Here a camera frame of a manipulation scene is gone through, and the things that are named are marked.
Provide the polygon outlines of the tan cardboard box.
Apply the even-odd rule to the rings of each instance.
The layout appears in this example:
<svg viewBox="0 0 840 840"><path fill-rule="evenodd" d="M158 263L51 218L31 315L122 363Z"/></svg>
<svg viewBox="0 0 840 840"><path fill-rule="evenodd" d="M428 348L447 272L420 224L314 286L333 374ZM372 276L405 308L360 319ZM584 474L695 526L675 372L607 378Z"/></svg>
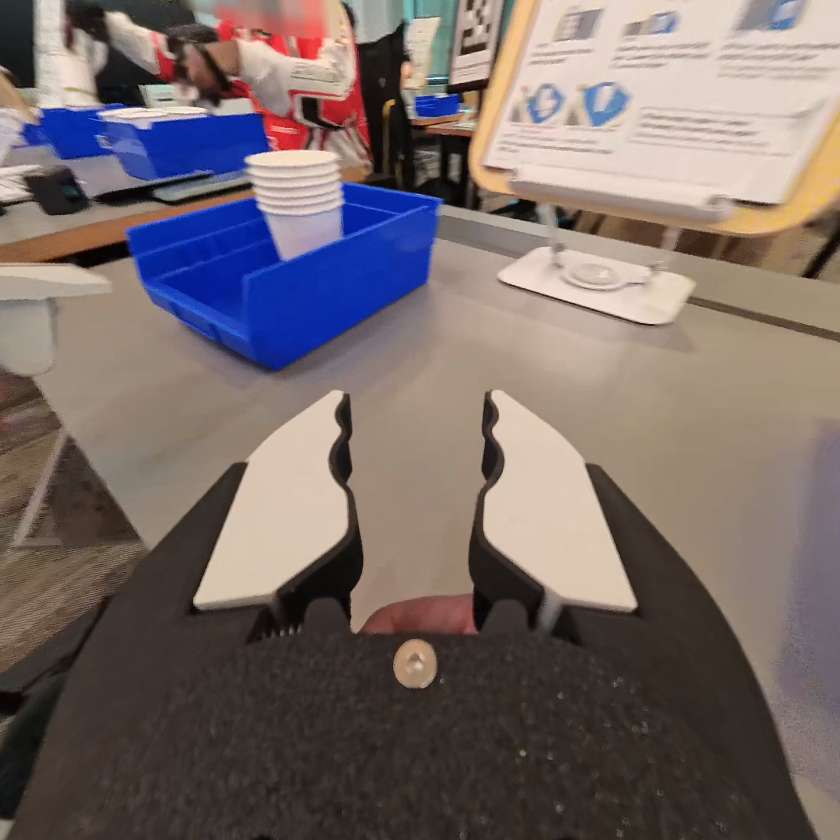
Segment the tan cardboard box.
<svg viewBox="0 0 840 840"><path fill-rule="evenodd" d="M676 249L690 256L803 276L837 224L838 213L831 213L766 237L725 237L685 230L680 234ZM661 245L665 233L665 227L660 224L591 212L579 213L573 229L578 233L655 248Z"/></svg>

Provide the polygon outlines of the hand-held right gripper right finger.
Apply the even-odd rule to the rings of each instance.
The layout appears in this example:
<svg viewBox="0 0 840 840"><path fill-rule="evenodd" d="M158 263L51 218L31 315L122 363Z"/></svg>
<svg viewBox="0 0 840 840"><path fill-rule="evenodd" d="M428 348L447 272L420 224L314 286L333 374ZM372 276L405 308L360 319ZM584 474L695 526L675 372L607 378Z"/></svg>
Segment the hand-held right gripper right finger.
<svg viewBox="0 0 840 840"><path fill-rule="evenodd" d="M485 394L481 433L485 483L468 557L476 628L506 601L546 635L568 607L635 614L637 597L579 451L498 389Z"/></svg>

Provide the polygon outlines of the set of white paper cups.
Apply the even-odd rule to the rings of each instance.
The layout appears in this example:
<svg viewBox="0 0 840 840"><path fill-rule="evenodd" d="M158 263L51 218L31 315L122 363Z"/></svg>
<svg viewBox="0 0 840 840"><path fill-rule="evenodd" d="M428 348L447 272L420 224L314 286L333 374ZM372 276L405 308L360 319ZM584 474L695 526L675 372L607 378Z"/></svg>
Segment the set of white paper cups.
<svg viewBox="0 0 840 840"><path fill-rule="evenodd" d="M282 150L245 158L260 212L284 260L343 236L339 158L325 150Z"/></svg>

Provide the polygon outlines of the grey table with wooden edge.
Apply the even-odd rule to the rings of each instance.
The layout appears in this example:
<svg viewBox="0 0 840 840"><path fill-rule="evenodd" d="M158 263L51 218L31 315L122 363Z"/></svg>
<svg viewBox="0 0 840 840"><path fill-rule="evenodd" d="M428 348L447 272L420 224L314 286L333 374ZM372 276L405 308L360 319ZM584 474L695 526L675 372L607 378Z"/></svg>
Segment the grey table with wooden edge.
<svg viewBox="0 0 840 840"><path fill-rule="evenodd" d="M89 209L46 215L26 192L24 176L44 167L66 165L90 202ZM166 205L151 197L154 187L209 173L146 182L126 175L111 156L59 161L45 146L13 150L2 165L1 261L34 264L68 260L92 252L121 249L127 230L254 197L253 188L202 201Z"/></svg>

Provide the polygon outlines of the printed instruction sheet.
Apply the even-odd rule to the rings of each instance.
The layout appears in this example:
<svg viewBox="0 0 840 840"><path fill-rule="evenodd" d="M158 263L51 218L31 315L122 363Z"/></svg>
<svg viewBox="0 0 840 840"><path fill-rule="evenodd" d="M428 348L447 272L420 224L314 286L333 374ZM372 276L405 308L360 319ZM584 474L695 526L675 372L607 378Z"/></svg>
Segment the printed instruction sheet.
<svg viewBox="0 0 840 840"><path fill-rule="evenodd" d="M780 204L837 115L838 1L535 9L485 157L514 180Z"/></svg>

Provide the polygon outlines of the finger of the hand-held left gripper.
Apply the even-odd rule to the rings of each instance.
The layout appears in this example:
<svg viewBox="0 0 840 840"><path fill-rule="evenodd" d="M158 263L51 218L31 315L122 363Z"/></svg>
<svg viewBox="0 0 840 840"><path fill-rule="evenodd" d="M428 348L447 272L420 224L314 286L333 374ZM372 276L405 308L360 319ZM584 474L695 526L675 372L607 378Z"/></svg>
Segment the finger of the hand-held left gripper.
<svg viewBox="0 0 840 840"><path fill-rule="evenodd" d="M42 375L56 361L58 300L112 292L109 279L73 265L1 265L1 368Z"/></svg>

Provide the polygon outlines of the wooden document board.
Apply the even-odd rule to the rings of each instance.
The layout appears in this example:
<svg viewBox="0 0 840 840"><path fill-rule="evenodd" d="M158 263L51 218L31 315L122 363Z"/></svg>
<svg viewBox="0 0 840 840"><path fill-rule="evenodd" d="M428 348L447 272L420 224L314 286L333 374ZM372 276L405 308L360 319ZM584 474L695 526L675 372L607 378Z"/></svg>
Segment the wooden document board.
<svg viewBox="0 0 840 840"><path fill-rule="evenodd" d="M516 194L512 191L509 173L492 170L485 165L485 157L492 134L516 73L518 58L529 33L537 2L516 2L511 12L507 33L500 47L499 57L485 100L480 112L478 128L469 153L469 170L476 183L501 194L509 194L541 202L535 192ZM797 227L821 212L827 210L838 199L838 112L830 123L822 141L816 147L812 158L805 165L794 182L787 198L780 204L734 202L731 215L719 223L700 227L686 227L699 231L734 235L740 237L761 237L774 235ZM556 203L576 207L587 212L627 217L662 225L676 225L665 216L643 215L635 212L618 211L598 204Z"/></svg>

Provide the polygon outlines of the person's right hand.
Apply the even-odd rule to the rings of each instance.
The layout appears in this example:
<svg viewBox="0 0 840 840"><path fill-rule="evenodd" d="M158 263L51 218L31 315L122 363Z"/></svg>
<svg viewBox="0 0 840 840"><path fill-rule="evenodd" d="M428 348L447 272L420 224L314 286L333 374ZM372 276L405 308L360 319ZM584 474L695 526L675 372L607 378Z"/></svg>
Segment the person's right hand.
<svg viewBox="0 0 840 840"><path fill-rule="evenodd" d="M364 623L362 634L475 635L470 594L429 595L385 605Z"/></svg>

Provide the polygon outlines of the black white code poster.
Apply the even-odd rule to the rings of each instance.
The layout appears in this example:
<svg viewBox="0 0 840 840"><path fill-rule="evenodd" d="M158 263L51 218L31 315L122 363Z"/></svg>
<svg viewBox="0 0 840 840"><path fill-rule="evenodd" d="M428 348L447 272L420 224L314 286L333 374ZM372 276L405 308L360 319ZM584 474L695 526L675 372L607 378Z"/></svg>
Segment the black white code poster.
<svg viewBox="0 0 840 840"><path fill-rule="evenodd" d="M448 69L449 93L487 88L501 36L504 1L457 1Z"/></svg>

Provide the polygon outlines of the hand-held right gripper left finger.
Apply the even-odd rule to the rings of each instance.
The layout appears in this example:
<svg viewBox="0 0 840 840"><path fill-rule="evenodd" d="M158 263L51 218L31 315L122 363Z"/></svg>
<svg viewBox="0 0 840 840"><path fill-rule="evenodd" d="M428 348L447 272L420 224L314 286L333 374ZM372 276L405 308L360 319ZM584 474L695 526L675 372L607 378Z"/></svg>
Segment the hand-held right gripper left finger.
<svg viewBox="0 0 840 840"><path fill-rule="evenodd" d="M252 452L193 596L198 612L265 607L288 635L310 604L334 600L350 620L363 570L352 431L350 395L331 391Z"/></svg>

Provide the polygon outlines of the grey laptop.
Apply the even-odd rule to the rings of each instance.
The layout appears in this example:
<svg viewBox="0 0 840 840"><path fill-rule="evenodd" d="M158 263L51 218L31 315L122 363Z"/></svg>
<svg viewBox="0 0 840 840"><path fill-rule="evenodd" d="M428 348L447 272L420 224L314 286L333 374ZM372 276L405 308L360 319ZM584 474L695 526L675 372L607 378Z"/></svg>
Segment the grey laptop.
<svg viewBox="0 0 840 840"><path fill-rule="evenodd" d="M158 185L152 189L151 197L159 203L176 205L202 201L226 193L247 191L251 187L252 183L244 171L232 171Z"/></svg>

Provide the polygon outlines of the small black device green light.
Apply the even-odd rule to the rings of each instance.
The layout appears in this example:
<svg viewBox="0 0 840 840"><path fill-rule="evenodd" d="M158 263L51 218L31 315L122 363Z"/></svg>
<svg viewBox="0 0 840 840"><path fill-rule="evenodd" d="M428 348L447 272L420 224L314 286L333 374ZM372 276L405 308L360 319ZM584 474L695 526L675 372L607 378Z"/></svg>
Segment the small black device green light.
<svg viewBox="0 0 840 840"><path fill-rule="evenodd" d="M67 166L41 167L26 174L24 183L46 215L72 215L89 209L87 195Z"/></svg>

